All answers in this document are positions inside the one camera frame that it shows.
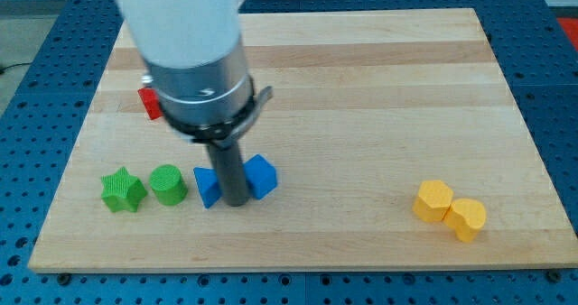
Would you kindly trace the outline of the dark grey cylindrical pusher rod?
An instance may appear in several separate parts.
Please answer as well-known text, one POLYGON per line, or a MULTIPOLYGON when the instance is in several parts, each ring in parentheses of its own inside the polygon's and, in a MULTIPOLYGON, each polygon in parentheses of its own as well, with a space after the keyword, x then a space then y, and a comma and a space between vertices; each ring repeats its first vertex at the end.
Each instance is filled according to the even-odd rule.
POLYGON ((224 202, 231 207, 245 205, 250 199, 250 188, 238 143, 229 147, 208 144, 207 152, 224 202))

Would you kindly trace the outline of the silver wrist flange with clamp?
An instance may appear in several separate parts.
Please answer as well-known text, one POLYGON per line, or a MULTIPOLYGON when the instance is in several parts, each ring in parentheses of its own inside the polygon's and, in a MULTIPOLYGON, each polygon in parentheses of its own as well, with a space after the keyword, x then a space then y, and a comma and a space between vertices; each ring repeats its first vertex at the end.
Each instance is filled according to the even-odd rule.
POLYGON ((199 66, 145 65, 166 122, 194 143, 230 147, 273 97, 270 86, 255 90, 241 39, 224 56, 199 66))

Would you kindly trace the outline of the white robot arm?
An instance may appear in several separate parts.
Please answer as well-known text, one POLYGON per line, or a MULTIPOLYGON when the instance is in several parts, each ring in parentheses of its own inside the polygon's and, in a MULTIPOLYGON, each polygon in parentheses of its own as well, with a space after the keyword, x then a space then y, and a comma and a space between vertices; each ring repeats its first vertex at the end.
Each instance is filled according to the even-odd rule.
POLYGON ((273 89, 255 90, 239 9, 246 0, 115 0, 173 130, 205 145, 224 201, 252 193, 239 139, 273 89))

